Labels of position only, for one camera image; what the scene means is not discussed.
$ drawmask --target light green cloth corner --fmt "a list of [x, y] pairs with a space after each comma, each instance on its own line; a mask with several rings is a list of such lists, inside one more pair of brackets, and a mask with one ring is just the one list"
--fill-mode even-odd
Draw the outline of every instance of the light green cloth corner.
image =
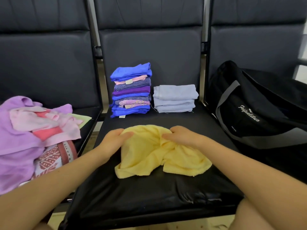
[[79, 129], [81, 129], [88, 121], [92, 119], [92, 117], [85, 115], [77, 115], [77, 114], [70, 114], [70, 115], [74, 116], [76, 119], [83, 120], [83, 122], [80, 125], [78, 125]]

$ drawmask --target forearm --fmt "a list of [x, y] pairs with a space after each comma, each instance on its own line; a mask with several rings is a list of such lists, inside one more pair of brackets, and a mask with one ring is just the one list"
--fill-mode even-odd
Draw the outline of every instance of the forearm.
[[307, 225], [307, 185], [200, 136], [197, 148], [246, 195], [276, 229]]
[[0, 229], [33, 229], [100, 165], [91, 151], [2, 195]]

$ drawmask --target yellow towel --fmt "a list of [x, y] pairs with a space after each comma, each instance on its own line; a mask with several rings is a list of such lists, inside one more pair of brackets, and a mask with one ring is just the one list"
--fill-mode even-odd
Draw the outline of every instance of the yellow towel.
[[196, 176], [208, 170], [212, 163], [200, 151], [163, 139], [169, 129], [155, 125], [126, 128], [122, 134], [134, 135], [122, 146], [122, 162], [115, 167], [118, 178], [150, 175], [159, 165], [166, 173]]

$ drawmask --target person's left hand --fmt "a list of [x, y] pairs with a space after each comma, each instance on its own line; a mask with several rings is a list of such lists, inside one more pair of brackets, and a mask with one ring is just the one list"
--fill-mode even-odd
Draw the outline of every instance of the person's left hand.
[[109, 160], [109, 158], [116, 153], [116, 151], [123, 145], [123, 143], [133, 136], [133, 132], [129, 131], [121, 135], [124, 129], [116, 129], [109, 131], [100, 145], [93, 149], [96, 153], [97, 159], [101, 160], [101, 165]]

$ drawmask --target chair backrest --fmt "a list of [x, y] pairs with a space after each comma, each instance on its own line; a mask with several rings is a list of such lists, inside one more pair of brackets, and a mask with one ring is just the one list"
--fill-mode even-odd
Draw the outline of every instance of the chair backrest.
[[293, 77], [307, 0], [210, 0], [206, 86], [227, 60]]
[[114, 89], [110, 75], [117, 67], [150, 62], [152, 87], [199, 87], [204, 0], [94, 0], [94, 4], [110, 103]]
[[0, 101], [101, 107], [86, 0], [0, 0]]

